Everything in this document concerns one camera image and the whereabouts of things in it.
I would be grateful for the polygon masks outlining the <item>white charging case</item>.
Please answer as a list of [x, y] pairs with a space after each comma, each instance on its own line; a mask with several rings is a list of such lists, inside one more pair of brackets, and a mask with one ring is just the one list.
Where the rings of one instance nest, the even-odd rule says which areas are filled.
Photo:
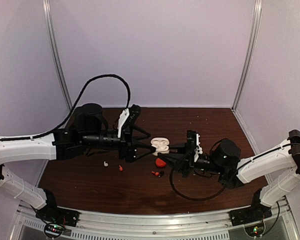
[[158, 153], [168, 154], [170, 152], [170, 141], [165, 137], [155, 137], [151, 141], [151, 146], [155, 148], [154, 156], [157, 156]]

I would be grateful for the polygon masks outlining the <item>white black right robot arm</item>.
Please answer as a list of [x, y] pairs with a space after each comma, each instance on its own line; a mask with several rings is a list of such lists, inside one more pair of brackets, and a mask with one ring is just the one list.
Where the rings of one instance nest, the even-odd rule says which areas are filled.
[[185, 143], [169, 145], [166, 138], [151, 140], [155, 154], [171, 166], [171, 174], [186, 178], [193, 171], [218, 174], [225, 189], [238, 188], [261, 176], [285, 169], [271, 184], [254, 193], [251, 205], [233, 210], [233, 220], [261, 220], [270, 217], [271, 207], [284, 195], [300, 185], [300, 131], [291, 130], [288, 138], [277, 146], [248, 158], [241, 158], [241, 149], [230, 139], [217, 141], [209, 153], [200, 146], [200, 135], [187, 131]]

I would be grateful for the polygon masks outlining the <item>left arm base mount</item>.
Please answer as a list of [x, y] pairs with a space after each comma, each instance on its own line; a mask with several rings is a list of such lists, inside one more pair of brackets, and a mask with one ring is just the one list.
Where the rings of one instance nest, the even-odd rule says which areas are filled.
[[76, 210], [66, 208], [42, 208], [35, 209], [35, 217], [44, 223], [43, 233], [48, 239], [60, 237], [66, 230], [66, 227], [76, 227], [80, 213]]

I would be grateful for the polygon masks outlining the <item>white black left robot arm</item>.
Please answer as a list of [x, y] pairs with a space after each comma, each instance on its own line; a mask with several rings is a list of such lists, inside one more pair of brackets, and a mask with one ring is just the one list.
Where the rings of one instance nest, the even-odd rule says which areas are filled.
[[37, 214], [51, 222], [62, 218], [54, 194], [37, 188], [14, 175], [5, 167], [6, 163], [29, 160], [69, 160], [88, 154], [92, 149], [118, 151], [120, 159], [133, 163], [139, 159], [137, 150], [147, 149], [144, 156], [156, 151], [155, 147], [142, 143], [151, 135], [135, 125], [141, 113], [138, 105], [126, 108], [118, 119], [117, 129], [109, 129], [103, 117], [103, 108], [96, 103], [77, 107], [71, 115], [73, 121], [65, 128], [57, 128], [39, 137], [0, 137], [0, 188], [28, 203]]

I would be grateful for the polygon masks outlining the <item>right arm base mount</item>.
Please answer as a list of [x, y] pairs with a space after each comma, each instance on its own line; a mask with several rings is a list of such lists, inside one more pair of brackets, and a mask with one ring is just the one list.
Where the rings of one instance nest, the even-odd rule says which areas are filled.
[[266, 232], [265, 219], [271, 216], [271, 208], [263, 206], [249, 206], [229, 212], [232, 226], [244, 225], [245, 233], [251, 238], [261, 237]]

